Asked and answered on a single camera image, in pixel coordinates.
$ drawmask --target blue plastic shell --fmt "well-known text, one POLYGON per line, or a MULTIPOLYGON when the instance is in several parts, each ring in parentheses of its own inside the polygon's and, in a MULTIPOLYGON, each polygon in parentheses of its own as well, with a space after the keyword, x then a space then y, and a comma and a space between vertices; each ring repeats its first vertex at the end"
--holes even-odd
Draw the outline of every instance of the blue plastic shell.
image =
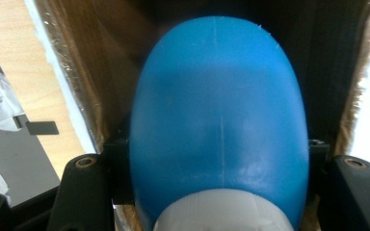
POLYGON ((231 17, 193 19, 165 34, 137 88, 130 165, 145 230, 179 198, 222 188, 267 198, 297 229, 307 133, 299 86, 278 43, 231 17))

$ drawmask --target gray floor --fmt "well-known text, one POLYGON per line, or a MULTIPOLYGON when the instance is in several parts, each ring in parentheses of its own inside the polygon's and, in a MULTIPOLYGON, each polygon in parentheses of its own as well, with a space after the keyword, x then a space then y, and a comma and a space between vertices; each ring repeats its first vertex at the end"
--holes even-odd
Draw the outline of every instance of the gray floor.
POLYGON ((59 185, 59 178, 38 138, 23 128, 18 132, 0 131, 0 173, 9 186, 11 206, 15 206, 59 185))

